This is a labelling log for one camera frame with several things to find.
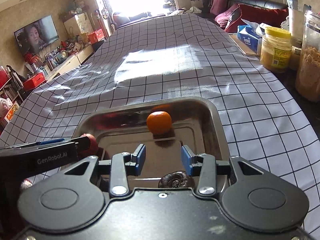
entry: white cloth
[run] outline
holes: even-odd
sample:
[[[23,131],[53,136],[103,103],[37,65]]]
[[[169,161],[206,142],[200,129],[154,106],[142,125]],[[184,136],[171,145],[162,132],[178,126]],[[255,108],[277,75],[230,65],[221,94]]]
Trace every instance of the white cloth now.
[[[87,64],[37,88],[5,128],[1,145],[71,138],[81,120],[105,108],[208,98],[230,153],[304,190],[310,211],[303,227],[320,236],[319,140],[279,80],[257,58],[243,56],[222,29],[194,14],[152,19],[116,31]]]

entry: refrigerator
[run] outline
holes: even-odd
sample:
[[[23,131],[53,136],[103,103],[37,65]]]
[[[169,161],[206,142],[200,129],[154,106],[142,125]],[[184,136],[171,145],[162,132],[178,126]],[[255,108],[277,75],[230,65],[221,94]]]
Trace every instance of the refrigerator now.
[[[64,22],[64,26],[71,38],[81,33],[90,34],[93,32],[91,22],[86,12],[73,16],[71,19]]]

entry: woman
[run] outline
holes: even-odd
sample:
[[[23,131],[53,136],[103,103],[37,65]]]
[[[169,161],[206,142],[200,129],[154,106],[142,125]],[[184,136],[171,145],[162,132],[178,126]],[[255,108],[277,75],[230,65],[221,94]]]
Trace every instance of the woman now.
[[[36,54],[44,48],[45,42],[39,37],[39,30],[37,25],[27,25],[26,27],[24,27],[24,33],[26,34],[28,42],[31,45],[29,49],[30,53]]]

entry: yellow lid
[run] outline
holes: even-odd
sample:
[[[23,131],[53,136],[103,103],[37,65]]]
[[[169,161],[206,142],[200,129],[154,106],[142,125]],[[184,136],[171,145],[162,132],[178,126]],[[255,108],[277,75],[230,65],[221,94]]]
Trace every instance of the yellow lid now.
[[[265,33],[281,39],[291,39],[291,33],[277,27],[266,27]]]

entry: tangerine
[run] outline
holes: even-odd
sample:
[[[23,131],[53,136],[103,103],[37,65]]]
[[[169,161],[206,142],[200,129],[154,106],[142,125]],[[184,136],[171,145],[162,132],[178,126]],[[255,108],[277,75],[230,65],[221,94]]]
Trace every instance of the tangerine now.
[[[153,112],[147,118],[147,127],[154,135],[169,132],[172,127],[171,116],[165,111]]]

